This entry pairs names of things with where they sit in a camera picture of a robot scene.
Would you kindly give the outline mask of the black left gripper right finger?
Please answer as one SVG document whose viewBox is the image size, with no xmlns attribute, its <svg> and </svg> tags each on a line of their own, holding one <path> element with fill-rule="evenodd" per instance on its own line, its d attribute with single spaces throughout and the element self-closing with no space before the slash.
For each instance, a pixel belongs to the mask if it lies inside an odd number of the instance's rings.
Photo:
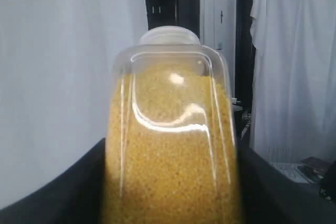
<svg viewBox="0 0 336 224">
<path fill-rule="evenodd" d="M 236 146 L 246 223 L 335 223 L 335 204 L 286 178 L 246 140 Z"/>
</svg>

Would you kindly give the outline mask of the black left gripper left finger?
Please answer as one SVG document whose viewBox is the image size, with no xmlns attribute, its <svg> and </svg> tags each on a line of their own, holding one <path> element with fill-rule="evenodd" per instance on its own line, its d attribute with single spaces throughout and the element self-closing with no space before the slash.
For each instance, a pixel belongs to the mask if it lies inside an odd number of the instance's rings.
<svg viewBox="0 0 336 224">
<path fill-rule="evenodd" d="M 39 190 L 1 209 L 1 223 L 99 223 L 105 140 Z"/>
</svg>

